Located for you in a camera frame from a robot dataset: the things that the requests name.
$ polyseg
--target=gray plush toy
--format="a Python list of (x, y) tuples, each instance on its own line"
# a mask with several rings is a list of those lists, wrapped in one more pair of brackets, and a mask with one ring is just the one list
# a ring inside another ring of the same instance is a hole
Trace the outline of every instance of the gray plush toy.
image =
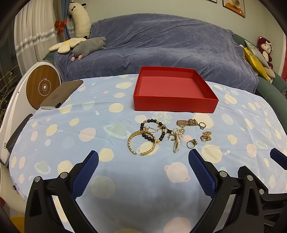
[(74, 61), (76, 57), (78, 58), (78, 60), (81, 60), (85, 56), (88, 56), (90, 53), (105, 48), (105, 40), (105, 37), (95, 37), (83, 41), (73, 49), (71, 60)]

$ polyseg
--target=blue planet-print tablecloth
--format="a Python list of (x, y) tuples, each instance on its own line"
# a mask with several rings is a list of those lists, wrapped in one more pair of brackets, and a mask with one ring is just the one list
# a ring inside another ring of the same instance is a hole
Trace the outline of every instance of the blue planet-print tablecloth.
[[(208, 82), (219, 99), (213, 114), (136, 112), (133, 91), (137, 76), (84, 79), (61, 108), (35, 113), (21, 132), (9, 165), (25, 200), (34, 177), (55, 178), (95, 150), (99, 165), (76, 201), (99, 233), (189, 233), (211, 199), (204, 195), (189, 166), (184, 142), (177, 153), (167, 138), (150, 155), (129, 151), (129, 135), (150, 118), (170, 129), (177, 120), (205, 122), (205, 131), (212, 132), (211, 141), (200, 141), (203, 131), (199, 127), (185, 127), (183, 134), (184, 141), (197, 139), (196, 149), (205, 160), (234, 177), (246, 165), (270, 193), (287, 191), (286, 171), (269, 155), (274, 147), (287, 155), (287, 136), (264, 99)], [(131, 146), (140, 153), (151, 142), (137, 136)], [(54, 202), (64, 226), (72, 230), (56, 197)]]

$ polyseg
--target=blue curtain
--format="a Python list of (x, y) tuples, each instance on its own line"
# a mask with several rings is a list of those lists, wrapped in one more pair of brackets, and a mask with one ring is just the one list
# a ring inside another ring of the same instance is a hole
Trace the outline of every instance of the blue curtain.
[[(67, 18), (70, 2), (71, 2), (71, 0), (61, 0), (62, 16), (63, 16), (64, 20)], [(64, 35), (65, 35), (66, 40), (71, 39), (67, 25), (65, 25), (65, 27), (64, 27)]]

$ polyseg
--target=white plush toy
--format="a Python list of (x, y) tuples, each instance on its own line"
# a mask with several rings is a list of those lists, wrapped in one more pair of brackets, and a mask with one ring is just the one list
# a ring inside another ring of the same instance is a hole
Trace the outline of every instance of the white plush toy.
[(49, 48), (49, 51), (55, 51), (58, 50), (58, 53), (67, 53), (70, 51), (71, 48), (76, 47), (79, 45), (81, 42), (85, 41), (87, 39), (85, 38), (72, 38), (69, 40), (66, 40), (64, 42), (58, 43), (56, 45), (53, 45), (52, 47)]
[(71, 2), (69, 5), (70, 18), (72, 17), (75, 24), (75, 36), (79, 37), (89, 37), (91, 29), (91, 20), (88, 13), (86, 12), (86, 4), (79, 4), (77, 2)]

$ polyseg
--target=picture frame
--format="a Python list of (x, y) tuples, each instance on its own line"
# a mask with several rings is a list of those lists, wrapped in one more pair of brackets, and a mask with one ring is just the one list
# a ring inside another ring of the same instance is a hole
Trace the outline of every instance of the picture frame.
[(222, 5), (245, 18), (244, 0), (222, 0)]

